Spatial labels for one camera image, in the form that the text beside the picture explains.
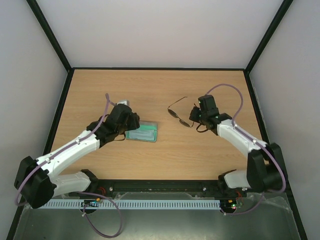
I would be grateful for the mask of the grey glasses case green lining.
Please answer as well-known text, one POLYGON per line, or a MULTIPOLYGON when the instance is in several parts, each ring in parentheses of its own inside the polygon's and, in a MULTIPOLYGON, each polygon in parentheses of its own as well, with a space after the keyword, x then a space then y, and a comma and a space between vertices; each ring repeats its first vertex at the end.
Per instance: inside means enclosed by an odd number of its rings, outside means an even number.
POLYGON ((158 136, 158 124, 152 121, 140 121, 140 127, 125 132, 126 140, 155 143, 158 136))

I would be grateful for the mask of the black sunglasses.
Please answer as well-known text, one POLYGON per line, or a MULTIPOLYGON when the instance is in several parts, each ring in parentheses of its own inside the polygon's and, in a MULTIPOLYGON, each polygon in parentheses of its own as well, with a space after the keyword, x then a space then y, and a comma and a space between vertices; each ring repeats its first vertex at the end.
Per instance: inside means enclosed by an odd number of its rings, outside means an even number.
POLYGON ((174 105, 176 105, 177 103, 181 102, 182 100, 184 100, 184 99, 186 99, 186 98, 187 98, 187 96, 183 96, 183 97, 181 97, 180 99, 178 99, 178 100, 176 100, 175 102, 173 102, 172 104, 170 104, 170 105, 167 107, 167 112, 168 112, 168 114, 169 114, 171 117, 177 119, 178 122, 179 122, 182 126, 184 126, 184 127, 186 127, 186 128, 192 128, 192 127, 194 126, 194 123, 195 123, 194 121, 193 121, 192 123, 188 123, 187 121, 184 120, 184 118, 181 118, 181 115, 180 115, 179 113, 177 113, 174 109, 172 109, 172 107, 173 107, 174 105))

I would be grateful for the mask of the light blue cleaning cloth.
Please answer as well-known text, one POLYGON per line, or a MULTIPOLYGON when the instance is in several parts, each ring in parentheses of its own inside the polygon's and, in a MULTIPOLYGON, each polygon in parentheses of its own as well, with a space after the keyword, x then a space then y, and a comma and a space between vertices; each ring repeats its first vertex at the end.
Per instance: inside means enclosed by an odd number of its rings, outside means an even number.
POLYGON ((132 130, 128 132, 130 139, 141 140, 141 141, 154 141, 154 130, 132 130))

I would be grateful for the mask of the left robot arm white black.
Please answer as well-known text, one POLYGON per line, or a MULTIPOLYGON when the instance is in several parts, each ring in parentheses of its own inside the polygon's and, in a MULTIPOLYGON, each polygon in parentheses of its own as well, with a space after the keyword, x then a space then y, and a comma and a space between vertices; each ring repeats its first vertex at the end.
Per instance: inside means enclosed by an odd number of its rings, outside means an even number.
POLYGON ((128 105, 117 103, 109 114, 104 113, 97 121, 91 122, 64 146, 36 159, 27 156, 21 160, 14 181, 18 195, 37 209, 56 196, 87 190, 95 177, 90 171, 61 173, 85 155, 139 127, 139 115, 128 105))

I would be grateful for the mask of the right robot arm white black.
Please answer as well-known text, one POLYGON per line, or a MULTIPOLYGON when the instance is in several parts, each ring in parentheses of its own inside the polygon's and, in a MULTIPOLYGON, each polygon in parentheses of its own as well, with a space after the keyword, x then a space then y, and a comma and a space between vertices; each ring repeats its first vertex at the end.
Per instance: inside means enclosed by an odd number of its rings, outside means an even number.
POLYGON ((218 177, 218 191, 229 196, 235 189, 282 193, 287 173, 281 148, 276 143, 257 139, 239 127, 227 113, 220 113, 212 95, 198 98, 189 119, 227 140, 247 158, 245 170, 230 170, 218 177))

